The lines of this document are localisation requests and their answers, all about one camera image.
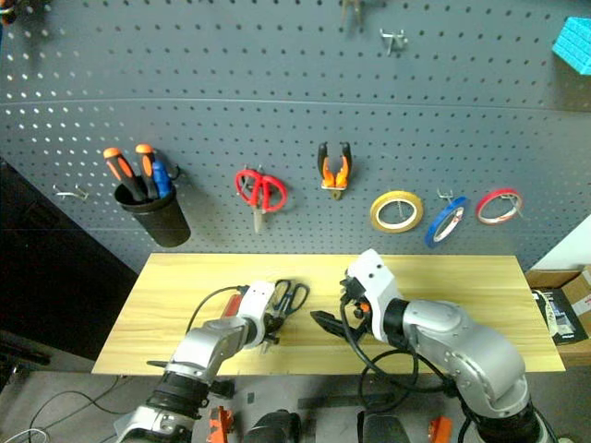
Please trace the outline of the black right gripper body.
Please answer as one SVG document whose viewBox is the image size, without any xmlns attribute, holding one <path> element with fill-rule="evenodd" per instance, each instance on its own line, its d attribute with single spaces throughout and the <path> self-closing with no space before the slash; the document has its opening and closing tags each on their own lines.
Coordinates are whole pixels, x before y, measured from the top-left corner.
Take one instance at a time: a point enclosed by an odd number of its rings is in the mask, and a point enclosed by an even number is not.
<svg viewBox="0 0 591 443">
<path fill-rule="evenodd" d="M 340 281 L 343 286 L 340 298 L 340 314 L 342 322 L 346 321 L 345 309 L 348 305 L 353 305 L 353 315 L 360 320 L 362 324 L 368 324 L 370 321 L 370 304 L 366 298 L 366 290 L 355 277 L 346 275 Z"/>
</svg>

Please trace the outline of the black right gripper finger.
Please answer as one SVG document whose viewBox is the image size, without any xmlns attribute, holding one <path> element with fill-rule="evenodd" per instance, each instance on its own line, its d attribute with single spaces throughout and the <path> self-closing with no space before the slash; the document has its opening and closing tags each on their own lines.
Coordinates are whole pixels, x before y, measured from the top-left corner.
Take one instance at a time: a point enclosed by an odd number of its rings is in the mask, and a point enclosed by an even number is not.
<svg viewBox="0 0 591 443">
<path fill-rule="evenodd" d="M 359 343 L 367 333 L 369 333 L 368 324 L 365 322 L 362 322 L 356 328 L 344 325 L 344 336 L 348 341 Z"/>
<path fill-rule="evenodd" d="M 311 311 L 312 319 L 326 332 L 337 337 L 345 337 L 344 324 L 333 314 L 325 311 Z"/>
</svg>

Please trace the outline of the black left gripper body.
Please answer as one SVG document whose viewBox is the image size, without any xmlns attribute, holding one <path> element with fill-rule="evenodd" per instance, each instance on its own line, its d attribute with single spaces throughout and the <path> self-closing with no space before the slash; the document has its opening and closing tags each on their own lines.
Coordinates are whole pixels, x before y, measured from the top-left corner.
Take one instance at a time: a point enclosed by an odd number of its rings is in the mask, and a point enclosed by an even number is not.
<svg viewBox="0 0 591 443">
<path fill-rule="evenodd" d="M 276 334 L 283 326 L 283 316 L 266 312 L 263 318 L 265 328 L 264 340 L 277 340 Z"/>
</svg>

